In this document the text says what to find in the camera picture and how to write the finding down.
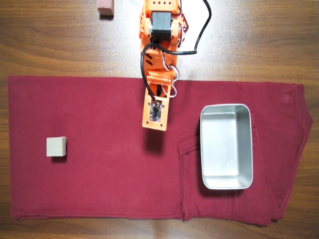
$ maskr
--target wood grain surface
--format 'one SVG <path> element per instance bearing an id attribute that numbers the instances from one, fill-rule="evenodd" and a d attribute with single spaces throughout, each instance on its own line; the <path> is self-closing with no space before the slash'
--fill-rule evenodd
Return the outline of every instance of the wood grain surface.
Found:
<path id="1" fill-rule="evenodd" d="M 314 119 L 283 220 L 261 228 L 214 219 L 10 217 L 7 77 L 140 77 L 138 19 L 143 0 L 115 0 L 114 18 L 95 0 L 0 1 L 0 238 L 319 238 L 319 1 L 210 0 L 212 19 L 198 54 L 179 57 L 185 80 L 301 83 Z M 207 11 L 183 0 L 193 49 Z"/>

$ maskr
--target small cube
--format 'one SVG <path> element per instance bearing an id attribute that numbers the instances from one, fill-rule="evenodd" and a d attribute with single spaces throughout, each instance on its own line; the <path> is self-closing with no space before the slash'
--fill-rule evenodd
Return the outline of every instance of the small cube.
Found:
<path id="1" fill-rule="evenodd" d="M 114 0 L 98 0 L 97 8 L 100 15 L 114 16 Z"/>
<path id="2" fill-rule="evenodd" d="M 46 138 L 46 156 L 62 157 L 66 155 L 66 137 Z"/>

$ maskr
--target robotic arm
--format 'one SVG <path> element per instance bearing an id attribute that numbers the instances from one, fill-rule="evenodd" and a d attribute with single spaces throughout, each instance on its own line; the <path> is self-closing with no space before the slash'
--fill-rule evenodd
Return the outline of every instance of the robotic arm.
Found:
<path id="1" fill-rule="evenodd" d="M 207 0 L 203 1 L 209 17 L 195 48 L 193 51 L 178 52 L 188 31 L 181 0 L 144 0 L 139 29 L 142 40 L 141 71 L 146 86 L 143 127 L 166 131 L 169 99 L 177 95 L 174 86 L 179 78 L 177 56 L 197 53 L 197 45 L 211 18 L 209 4 Z"/>

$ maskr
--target red block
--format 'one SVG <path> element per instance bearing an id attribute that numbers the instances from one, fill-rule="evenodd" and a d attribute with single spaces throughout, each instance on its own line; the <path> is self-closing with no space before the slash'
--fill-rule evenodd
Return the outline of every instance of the red block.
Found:
<path id="1" fill-rule="evenodd" d="M 114 0 L 98 0 L 97 8 L 100 15 L 114 16 Z"/>

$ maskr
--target metal tray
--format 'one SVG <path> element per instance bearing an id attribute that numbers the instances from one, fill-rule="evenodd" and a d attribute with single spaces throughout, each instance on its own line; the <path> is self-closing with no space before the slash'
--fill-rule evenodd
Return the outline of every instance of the metal tray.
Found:
<path id="1" fill-rule="evenodd" d="M 253 181 L 250 111 L 243 104 L 206 106 L 200 116 L 201 165 L 209 189 L 245 189 Z"/>

